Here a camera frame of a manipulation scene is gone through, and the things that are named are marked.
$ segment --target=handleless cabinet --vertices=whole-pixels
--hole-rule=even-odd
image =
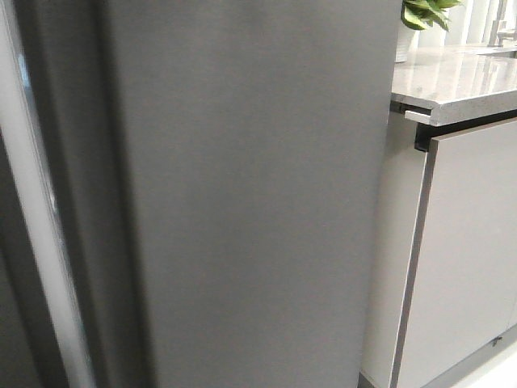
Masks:
[[[363,374],[424,387],[517,323],[517,120],[430,139],[392,114]]]

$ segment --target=potted plant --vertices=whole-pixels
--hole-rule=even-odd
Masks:
[[[415,31],[427,30],[436,23],[448,31],[448,8],[461,4],[460,0],[402,0],[401,25],[398,30],[395,62],[407,60]]]

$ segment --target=refrigerator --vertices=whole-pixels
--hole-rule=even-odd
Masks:
[[[400,2],[2,1],[41,385],[357,386]]]

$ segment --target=countertop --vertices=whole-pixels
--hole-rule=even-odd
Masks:
[[[392,101],[406,118],[441,126],[517,109],[517,59],[478,55],[517,48],[419,48],[395,65]]]

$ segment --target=faucet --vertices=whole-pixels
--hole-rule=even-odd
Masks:
[[[505,39],[517,40],[517,21],[514,29],[505,29],[506,20],[503,18],[506,13],[507,3],[508,0],[499,0],[498,13],[490,29],[489,47],[502,47]]]

